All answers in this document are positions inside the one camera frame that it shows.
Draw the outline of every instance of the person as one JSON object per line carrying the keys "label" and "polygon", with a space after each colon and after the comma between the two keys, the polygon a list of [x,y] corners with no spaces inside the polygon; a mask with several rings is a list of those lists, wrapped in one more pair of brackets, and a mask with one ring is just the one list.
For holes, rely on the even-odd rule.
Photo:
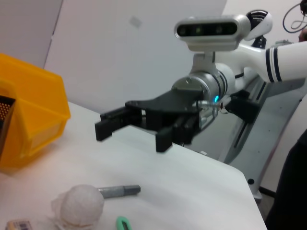
{"label": "person", "polygon": [[[304,41],[307,29],[299,35]],[[307,130],[289,151],[265,224],[268,230],[307,230]]]}

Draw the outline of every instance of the white ball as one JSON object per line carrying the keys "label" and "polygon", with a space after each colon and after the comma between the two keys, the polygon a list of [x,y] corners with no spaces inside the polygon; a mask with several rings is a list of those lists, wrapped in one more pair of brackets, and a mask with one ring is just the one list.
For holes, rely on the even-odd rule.
{"label": "white ball", "polygon": [[92,229],[102,214],[104,198],[91,185],[77,185],[69,190],[62,201],[60,221],[69,229]]}

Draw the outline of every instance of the white tissue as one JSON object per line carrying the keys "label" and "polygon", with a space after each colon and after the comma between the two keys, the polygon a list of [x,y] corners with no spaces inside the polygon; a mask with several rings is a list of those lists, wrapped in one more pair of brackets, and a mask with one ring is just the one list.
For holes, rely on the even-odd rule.
{"label": "white tissue", "polygon": [[55,223],[66,230],[93,230],[102,214],[104,198],[91,185],[77,185],[51,202]]}

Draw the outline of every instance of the camera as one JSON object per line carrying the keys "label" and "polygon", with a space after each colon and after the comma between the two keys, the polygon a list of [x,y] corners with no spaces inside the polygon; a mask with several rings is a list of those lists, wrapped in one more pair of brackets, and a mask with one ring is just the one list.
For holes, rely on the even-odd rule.
{"label": "camera", "polygon": [[251,30],[244,15],[220,17],[191,17],[178,22],[175,36],[187,43],[191,51],[231,51]]}

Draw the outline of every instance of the white table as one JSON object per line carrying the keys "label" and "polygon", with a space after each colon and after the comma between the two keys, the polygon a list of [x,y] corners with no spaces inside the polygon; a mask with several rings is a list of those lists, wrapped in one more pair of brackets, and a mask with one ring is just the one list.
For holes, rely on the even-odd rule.
{"label": "white table", "polygon": [[138,196],[106,200],[98,230],[115,230],[118,216],[134,230],[265,230],[244,175],[178,145],[155,152],[153,135],[127,127],[96,142],[99,114],[70,104],[63,136],[13,175],[0,174],[0,230],[29,218],[34,230],[55,229],[50,202],[77,184],[139,184]]}

